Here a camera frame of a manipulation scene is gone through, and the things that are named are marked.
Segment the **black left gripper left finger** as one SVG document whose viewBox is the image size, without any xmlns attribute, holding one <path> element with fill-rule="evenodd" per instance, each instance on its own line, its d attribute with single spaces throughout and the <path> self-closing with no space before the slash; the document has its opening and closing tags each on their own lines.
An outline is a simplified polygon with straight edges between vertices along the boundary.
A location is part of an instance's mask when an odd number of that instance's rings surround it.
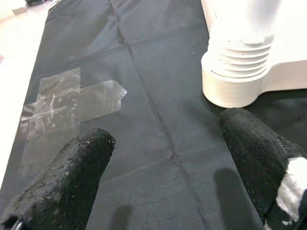
<svg viewBox="0 0 307 230">
<path fill-rule="evenodd" d="M 84 230 L 115 139 L 100 128 L 67 142 L 54 160 L 5 208 L 0 228 Z"/>
</svg>

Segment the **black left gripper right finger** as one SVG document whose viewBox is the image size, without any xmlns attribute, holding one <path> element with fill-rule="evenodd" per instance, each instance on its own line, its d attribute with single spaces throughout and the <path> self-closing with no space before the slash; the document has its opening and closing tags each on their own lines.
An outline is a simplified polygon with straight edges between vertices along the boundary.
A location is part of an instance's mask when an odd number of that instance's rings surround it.
<svg viewBox="0 0 307 230">
<path fill-rule="evenodd" d="M 219 117 L 224 140 L 266 230 L 307 228 L 307 154 L 243 108 Z"/>
</svg>

